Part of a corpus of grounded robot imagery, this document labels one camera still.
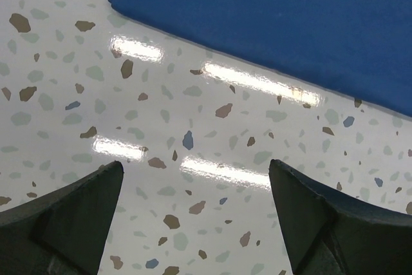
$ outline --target speckled floor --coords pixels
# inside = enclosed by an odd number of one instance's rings
[[[125,167],[101,274],[289,275],[271,158],[412,214],[412,121],[128,21],[1,0],[0,211]]]

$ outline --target shiny floor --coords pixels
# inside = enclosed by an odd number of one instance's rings
[[[119,160],[101,274],[289,275],[271,158],[412,214],[412,121],[107,0],[1,0],[0,211]]]

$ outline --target blue fabric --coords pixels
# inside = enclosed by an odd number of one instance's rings
[[[412,116],[412,0],[109,0],[184,39]]]

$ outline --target black plastic part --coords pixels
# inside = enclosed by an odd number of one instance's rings
[[[280,160],[272,193],[296,275],[412,274],[412,216],[360,201]]]
[[[0,213],[0,274],[96,275],[123,174],[112,162]]]

